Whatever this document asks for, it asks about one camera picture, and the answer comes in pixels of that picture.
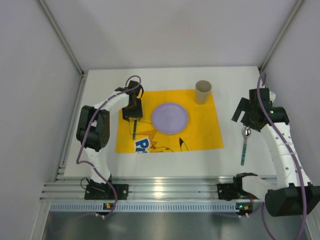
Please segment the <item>fork with green handle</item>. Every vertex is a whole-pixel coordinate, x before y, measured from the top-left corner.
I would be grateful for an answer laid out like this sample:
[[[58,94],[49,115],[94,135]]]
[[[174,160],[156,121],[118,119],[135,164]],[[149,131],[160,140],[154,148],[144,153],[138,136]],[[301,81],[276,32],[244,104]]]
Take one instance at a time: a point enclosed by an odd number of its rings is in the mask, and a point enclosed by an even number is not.
[[[133,140],[136,139],[137,121],[138,121],[138,119],[135,118],[135,119],[134,119],[134,122],[133,122],[133,132],[132,132],[132,139],[133,139]]]

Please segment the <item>spoon with green handle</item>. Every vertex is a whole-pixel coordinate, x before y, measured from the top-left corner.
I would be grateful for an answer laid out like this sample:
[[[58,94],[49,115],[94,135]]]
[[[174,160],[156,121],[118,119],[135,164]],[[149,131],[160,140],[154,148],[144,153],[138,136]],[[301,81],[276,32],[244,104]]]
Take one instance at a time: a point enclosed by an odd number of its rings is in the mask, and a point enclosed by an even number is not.
[[[246,158],[246,151],[247,151],[247,142],[248,142],[248,138],[251,136],[251,129],[246,126],[242,129],[241,133],[242,133],[242,137],[243,137],[243,146],[242,146],[240,165],[244,166],[245,158]]]

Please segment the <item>lilac plastic plate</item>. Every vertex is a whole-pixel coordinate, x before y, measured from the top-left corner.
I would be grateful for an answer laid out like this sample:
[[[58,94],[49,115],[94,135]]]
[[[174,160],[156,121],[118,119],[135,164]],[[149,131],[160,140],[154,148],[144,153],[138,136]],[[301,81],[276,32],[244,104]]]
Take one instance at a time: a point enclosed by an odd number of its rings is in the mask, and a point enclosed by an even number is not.
[[[158,132],[166,135],[175,135],[187,127],[189,115],[182,105],[166,102],[154,109],[151,114],[151,123]]]

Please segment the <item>yellow Pikachu cloth placemat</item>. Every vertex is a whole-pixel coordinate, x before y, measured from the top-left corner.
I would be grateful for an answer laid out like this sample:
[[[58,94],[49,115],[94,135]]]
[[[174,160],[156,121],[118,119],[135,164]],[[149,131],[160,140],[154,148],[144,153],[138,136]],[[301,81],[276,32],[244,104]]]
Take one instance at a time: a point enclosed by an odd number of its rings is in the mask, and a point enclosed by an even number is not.
[[[164,134],[152,124],[152,113],[163,103],[183,106],[189,116],[186,128],[177,134]],[[223,148],[213,96],[205,104],[196,103],[194,89],[146,91],[142,97],[143,117],[137,121],[136,138],[133,140],[134,120],[118,118],[115,150],[117,153],[172,153]]]

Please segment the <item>beige paper cup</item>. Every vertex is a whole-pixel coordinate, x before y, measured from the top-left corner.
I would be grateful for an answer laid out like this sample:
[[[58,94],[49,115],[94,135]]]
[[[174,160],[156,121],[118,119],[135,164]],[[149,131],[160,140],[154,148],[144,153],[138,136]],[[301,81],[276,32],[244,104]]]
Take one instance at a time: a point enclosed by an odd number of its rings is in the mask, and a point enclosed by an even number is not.
[[[207,80],[200,80],[195,84],[195,102],[199,105],[203,105],[212,90],[212,85]]]

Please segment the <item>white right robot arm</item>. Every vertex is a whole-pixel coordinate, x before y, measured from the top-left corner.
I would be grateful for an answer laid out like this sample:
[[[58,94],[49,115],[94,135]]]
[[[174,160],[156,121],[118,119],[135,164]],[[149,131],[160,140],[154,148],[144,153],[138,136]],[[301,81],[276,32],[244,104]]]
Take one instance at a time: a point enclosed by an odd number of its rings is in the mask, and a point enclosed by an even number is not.
[[[310,214],[320,201],[320,188],[303,170],[291,138],[289,117],[283,107],[273,106],[270,90],[251,89],[249,98],[241,98],[232,121],[261,133],[277,179],[274,186],[255,173],[238,173],[233,177],[237,191],[262,200],[273,217]]]

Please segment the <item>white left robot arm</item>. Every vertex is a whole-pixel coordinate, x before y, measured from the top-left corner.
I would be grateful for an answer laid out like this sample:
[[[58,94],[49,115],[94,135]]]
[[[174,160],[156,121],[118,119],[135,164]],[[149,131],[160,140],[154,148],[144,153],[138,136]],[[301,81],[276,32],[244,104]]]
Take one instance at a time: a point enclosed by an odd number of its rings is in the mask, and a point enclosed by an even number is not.
[[[121,112],[125,121],[141,119],[143,94],[140,77],[133,75],[107,99],[93,106],[84,105],[80,110],[76,139],[81,147],[76,163],[90,165],[94,183],[106,184],[111,177],[106,149],[111,138],[111,116]]]

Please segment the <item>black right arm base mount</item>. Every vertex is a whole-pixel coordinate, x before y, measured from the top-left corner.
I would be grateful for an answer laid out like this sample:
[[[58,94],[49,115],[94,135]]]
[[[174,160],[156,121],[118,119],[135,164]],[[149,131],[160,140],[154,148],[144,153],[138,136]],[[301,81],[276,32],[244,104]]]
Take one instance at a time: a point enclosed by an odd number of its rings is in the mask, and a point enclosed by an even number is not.
[[[253,198],[254,200],[257,199],[257,197],[252,195],[251,193],[239,190],[232,183],[218,183],[216,187],[219,200],[231,201],[241,199],[250,200],[251,198]]]

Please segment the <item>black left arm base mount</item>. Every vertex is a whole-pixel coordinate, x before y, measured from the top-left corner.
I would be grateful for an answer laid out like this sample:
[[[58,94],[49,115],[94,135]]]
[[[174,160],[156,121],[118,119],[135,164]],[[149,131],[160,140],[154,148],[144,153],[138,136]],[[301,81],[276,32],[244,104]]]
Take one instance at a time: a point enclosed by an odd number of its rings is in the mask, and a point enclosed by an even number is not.
[[[128,184],[112,184],[118,200],[126,200],[129,194]],[[116,195],[108,184],[89,184],[86,186],[85,200],[115,200]]]

